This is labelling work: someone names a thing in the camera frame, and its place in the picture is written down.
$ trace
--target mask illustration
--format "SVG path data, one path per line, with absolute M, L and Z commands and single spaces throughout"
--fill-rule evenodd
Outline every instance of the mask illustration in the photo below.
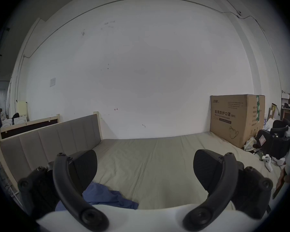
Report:
M 233 138 L 235 138 L 238 135 L 238 130 L 234 130 L 232 128 L 232 126 L 230 126 L 230 128 L 229 128 L 229 134 L 230 134 L 230 138 L 233 139 Z

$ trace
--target white controller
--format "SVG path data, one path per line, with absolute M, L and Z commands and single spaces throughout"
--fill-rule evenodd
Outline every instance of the white controller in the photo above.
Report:
M 269 172 L 273 171 L 273 168 L 271 166 L 271 160 L 272 160 L 272 158 L 268 154 L 266 154 L 265 156 L 262 157 L 262 161 L 265 161 L 265 166 Z

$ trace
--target black office chair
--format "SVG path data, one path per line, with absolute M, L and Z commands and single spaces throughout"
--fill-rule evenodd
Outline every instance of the black office chair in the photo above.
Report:
M 253 145 L 256 149 L 262 149 L 263 154 L 269 154 L 271 157 L 281 159 L 290 148 L 290 137 L 285 137 L 288 131 L 290 121 L 287 119 L 275 120 L 273 128 L 268 130 L 259 130 L 256 136 L 257 143 Z

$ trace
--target green tape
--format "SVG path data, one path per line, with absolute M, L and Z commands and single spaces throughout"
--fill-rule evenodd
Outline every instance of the green tape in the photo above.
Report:
M 259 123 L 260 120 L 260 98 L 259 95 L 257 95 L 257 121 Z

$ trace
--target black handle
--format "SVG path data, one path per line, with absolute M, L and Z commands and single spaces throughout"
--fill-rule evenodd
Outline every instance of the black handle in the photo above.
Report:
M 190 211 L 183 220 L 183 226 L 189 231 L 200 231 L 212 223 L 230 202 L 238 178 L 237 161 L 233 153 L 224 155 L 222 173 L 216 189 L 197 208 Z
M 282 127 L 282 128 L 272 128 L 270 130 L 270 134 L 273 135 L 274 133 L 277 133 L 280 135 L 280 137 L 283 137 L 284 133 L 288 130 L 289 128 L 286 127 Z
M 59 153 L 54 161 L 53 179 L 63 205 L 84 227 L 91 231 L 104 231 L 108 228 L 107 217 L 89 205 L 77 192 L 69 174 L 68 157 Z

